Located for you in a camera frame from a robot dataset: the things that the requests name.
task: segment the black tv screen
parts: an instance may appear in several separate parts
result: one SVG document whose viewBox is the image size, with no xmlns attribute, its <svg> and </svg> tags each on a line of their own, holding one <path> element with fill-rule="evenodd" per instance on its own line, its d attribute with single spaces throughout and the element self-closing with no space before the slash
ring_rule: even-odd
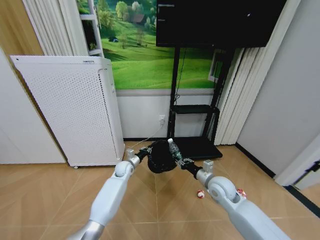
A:
<svg viewBox="0 0 320 240">
<path fill-rule="evenodd" d="M 159 47 L 265 47 L 286 0 L 158 0 Z"/>
</svg>

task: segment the green field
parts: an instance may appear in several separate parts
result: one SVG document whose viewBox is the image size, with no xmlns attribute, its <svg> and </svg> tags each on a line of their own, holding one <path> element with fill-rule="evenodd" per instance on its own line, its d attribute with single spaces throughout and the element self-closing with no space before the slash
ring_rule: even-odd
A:
<svg viewBox="0 0 320 240">
<path fill-rule="evenodd" d="M 100 29 L 104 57 L 112 62 L 117 89 L 166 89 L 171 87 L 174 49 L 156 47 L 156 29 L 145 29 L 144 25 L 123 21 L 111 9 L 114 25 L 112 29 Z M 137 31 L 143 31 L 142 44 L 137 44 Z M 109 37 L 119 42 L 110 42 Z M 126 39 L 125 46 L 121 39 Z M 180 69 L 184 48 L 180 52 Z M 208 74 L 213 53 L 210 50 L 188 48 L 185 54 L 180 88 L 212 88 Z"/>
</svg>

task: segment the white robotic arm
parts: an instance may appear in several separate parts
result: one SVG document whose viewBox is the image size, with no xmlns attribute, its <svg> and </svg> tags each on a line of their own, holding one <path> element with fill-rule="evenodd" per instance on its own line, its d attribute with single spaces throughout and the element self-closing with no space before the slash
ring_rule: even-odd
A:
<svg viewBox="0 0 320 240">
<path fill-rule="evenodd" d="M 127 161 L 115 166 L 113 175 L 105 182 L 96 196 L 87 224 L 69 240 L 97 240 L 104 227 L 115 216 L 127 189 L 127 183 L 134 169 L 148 154 L 141 150 L 134 155 L 129 149 Z M 194 165 L 190 159 L 178 164 L 180 168 L 193 173 L 207 189 L 212 198 L 228 213 L 232 224 L 246 240 L 289 240 L 290 238 L 254 203 L 247 200 L 236 190 L 235 185 L 226 177 L 214 176 L 208 171 L 208 161 L 204 168 Z"/>
</svg>

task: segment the tv stand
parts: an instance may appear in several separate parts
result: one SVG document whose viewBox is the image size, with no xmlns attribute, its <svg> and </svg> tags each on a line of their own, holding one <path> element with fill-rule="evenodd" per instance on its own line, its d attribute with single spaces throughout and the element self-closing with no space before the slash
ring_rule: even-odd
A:
<svg viewBox="0 0 320 240">
<path fill-rule="evenodd" d="M 234 48 L 225 49 L 221 72 L 214 86 L 210 105 L 175 105 L 180 46 L 177 45 L 174 48 L 167 138 L 173 138 L 184 158 L 200 160 L 222 157 L 222 153 L 214 146 L 220 114 L 217 103 L 225 84 L 234 52 Z M 197 137 L 175 137 L 176 114 L 206 114 L 202 135 Z M 213 117 L 212 133 L 209 136 L 209 128 Z"/>
</svg>

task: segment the baseboard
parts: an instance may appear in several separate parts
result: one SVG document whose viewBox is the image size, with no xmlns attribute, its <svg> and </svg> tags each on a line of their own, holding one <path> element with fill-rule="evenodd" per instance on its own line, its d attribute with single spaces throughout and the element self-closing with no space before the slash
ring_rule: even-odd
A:
<svg viewBox="0 0 320 240">
<path fill-rule="evenodd" d="M 142 141 L 147 139 L 148 137 L 124 137 L 123 141 Z M 167 140 L 166 137 L 151 137 L 148 139 L 148 141 L 158 141 L 158 140 Z"/>
<path fill-rule="evenodd" d="M 260 162 L 255 156 L 253 156 L 250 152 L 248 152 L 243 146 L 239 143 L 235 143 L 235 146 L 243 152 L 252 162 L 254 162 L 259 168 L 262 169 L 270 178 L 274 178 L 276 175 L 273 171 L 271 171 L 266 165 Z"/>
<path fill-rule="evenodd" d="M 299 192 L 295 187 L 289 185 L 284 187 L 289 193 L 291 193 L 296 199 L 298 199 L 303 205 L 305 205 L 311 212 L 313 212 L 318 218 L 320 218 L 320 208 Z"/>
</svg>

